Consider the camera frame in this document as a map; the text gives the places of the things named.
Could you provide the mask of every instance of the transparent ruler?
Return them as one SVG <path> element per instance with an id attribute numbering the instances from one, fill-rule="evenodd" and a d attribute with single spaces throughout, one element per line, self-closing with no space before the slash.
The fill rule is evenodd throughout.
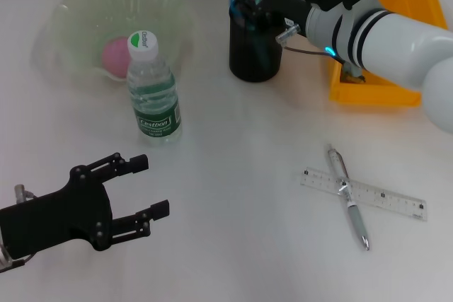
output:
<path id="1" fill-rule="evenodd" d="M 301 185 L 343 196 L 339 189 L 342 180 L 320 170 L 307 168 L 302 173 Z M 421 221 L 428 220 L 426 201 L 405 196 L 397 192 L 383 190 L 355 180 L 348 180 L 355 201 L 397 212 Z"/>

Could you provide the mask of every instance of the white tabletop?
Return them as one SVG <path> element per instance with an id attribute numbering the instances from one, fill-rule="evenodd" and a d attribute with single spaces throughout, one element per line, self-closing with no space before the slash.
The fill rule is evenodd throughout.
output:
<path id="1" fill-rule="evenodd" d="M 38 253 L 0 275 L 2 301 L 451 299 L 453 136 L 420 109 L 331 103 L 324 60 L 292 52 L 271 81 L 244 83 L 228 67 L 227 0 L 187 0 L 211 54 L 180 80 L 182 139 L 151 149 L 124 86 L 38 71 L 58 1 L 0 0 L 0 207 L 15 184 L 54 192 L 73 166 L 119 151 L 150 169 L 106 183 L 114 218 L 163 199 L 171 215 L 105 252 L 73 240 Z M 362 207 L 365 252 L 340 198 L 298 183 L 304 167 L 328 169 L 327 142 L 352 178 L 426 199 L 428 222 Z"/>

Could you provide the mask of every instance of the pen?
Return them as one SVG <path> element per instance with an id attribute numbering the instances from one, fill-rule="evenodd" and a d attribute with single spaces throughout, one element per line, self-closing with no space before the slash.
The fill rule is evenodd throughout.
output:
<path id="1" fill-rule="evenodd" d="M 359 207 L 354 201 L 352 190 L 349 183 L 349 175 L 346 170 L 343 157 L 338 151 L 329 145 L 328 158 L 332 166 L 333 174 L 341 181 L 340 192 L 346 198 L 348 204 L 348 214 L 355 229 L 355 232 L 366 250 L 369 250 L 368 233 L 365 225 L 363 224 L 362 215 L 360 214 Z"/>

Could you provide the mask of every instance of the yellow tray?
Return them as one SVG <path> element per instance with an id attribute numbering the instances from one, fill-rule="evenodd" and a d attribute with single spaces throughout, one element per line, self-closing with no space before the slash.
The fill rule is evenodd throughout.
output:
<path id="1" fill-rule="evenodd" d="M 409 18 L 447 28 L 439 0 L 380 0 L 390 11 Z M 364 71 L 365 84 L 340 82 L 341 64 L 329 59 L 331 90 L 329 98 L 342 104 L 419 106 L 421 94 L 401 88 Z"/>

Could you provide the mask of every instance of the clear plastic bowl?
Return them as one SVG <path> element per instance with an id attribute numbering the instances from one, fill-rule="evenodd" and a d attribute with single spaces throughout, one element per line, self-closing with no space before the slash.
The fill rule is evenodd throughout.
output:
<path id="1" fill-rule="evenodd" d="M 63 71 L 124 81 L 103 68 L 101 55 L 108 42 L 149 30 L 173 68 L 192 26 L 183 0 L 63 0 L 47 29 Z"/>

